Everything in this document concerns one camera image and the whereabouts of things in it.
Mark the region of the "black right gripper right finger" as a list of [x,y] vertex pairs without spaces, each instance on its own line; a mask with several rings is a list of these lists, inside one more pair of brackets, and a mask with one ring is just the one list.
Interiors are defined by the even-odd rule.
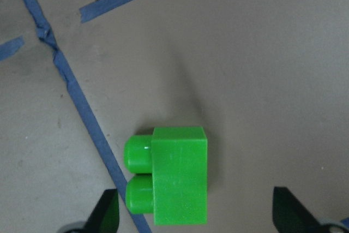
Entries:
[[327,232],[286,187],[273,189],[273,224],[278,232]]

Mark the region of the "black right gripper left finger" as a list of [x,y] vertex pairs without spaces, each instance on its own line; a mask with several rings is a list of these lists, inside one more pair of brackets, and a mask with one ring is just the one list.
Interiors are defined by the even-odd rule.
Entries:
[[117,189],[107,189],[86,221],[82,232],[115,233],[119,228]]

